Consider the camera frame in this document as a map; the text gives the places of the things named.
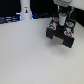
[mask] white table surface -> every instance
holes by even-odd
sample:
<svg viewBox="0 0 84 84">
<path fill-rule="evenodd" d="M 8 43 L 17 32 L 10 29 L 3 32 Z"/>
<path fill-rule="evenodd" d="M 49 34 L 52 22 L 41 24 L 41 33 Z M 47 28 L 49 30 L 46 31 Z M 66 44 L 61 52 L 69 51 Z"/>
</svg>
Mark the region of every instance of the white table surface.
<svg viewBox="0 0 84 84">
<path fill-rule="evenodd" d="M 69 49 L 46 38 L 49 22 L 0 24 L 0 84 L 84 84 L 84 27 Z"/>
<path fill-rule="evenodd" d="M 84 10 L 84 0 L 72 0 L 70 6 Z"/>
</svg>

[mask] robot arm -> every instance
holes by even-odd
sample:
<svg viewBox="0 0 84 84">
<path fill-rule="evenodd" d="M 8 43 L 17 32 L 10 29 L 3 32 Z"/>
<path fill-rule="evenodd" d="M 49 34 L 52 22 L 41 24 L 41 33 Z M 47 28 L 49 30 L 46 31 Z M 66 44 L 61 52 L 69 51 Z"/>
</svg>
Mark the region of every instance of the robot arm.
<svg viewBox="0 0 84 84">
<path fill-rule="evenodd" d="M 74 27 L 76 24 L 76 11 L 73 7 L 69 6 L 72 0 L 53 1 L 59 6 L 59 9 L 53 14 L 46 30 L 46 37 L 71 48 L 75 40 Z"/>
</svg>

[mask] white surface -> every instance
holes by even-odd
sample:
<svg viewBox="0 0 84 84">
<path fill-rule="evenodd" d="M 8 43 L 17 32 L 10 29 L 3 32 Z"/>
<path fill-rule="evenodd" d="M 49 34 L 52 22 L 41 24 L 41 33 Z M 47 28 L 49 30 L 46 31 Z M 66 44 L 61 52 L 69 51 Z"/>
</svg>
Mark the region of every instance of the white surface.
<svg viewBox="0 0 84 84">
<path fill-rule="evenodd" d="M 72 49 L 46 38 L 50 19 L 0 25 L 0 84 L 84 84 L 84 27 Z"/>
<path fill-rule="evenodd" d="M 84 10 L 84 0 L 72 0 L 70 6 Z"/>
</svg>

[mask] gray table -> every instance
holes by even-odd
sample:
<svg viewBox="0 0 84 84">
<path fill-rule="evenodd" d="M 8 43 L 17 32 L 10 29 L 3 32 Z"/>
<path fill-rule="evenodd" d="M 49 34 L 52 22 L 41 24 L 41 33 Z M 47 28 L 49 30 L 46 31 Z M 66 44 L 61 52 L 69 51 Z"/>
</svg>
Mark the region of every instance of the gray table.
<svg viewBox="0 0 84 84">
<path fill-rule="evenodd" d="M 0 84 L 84 84 L 84 27 L 69 49 L 46 38 L 49 22 L 0 25 Z"/>
</svg>

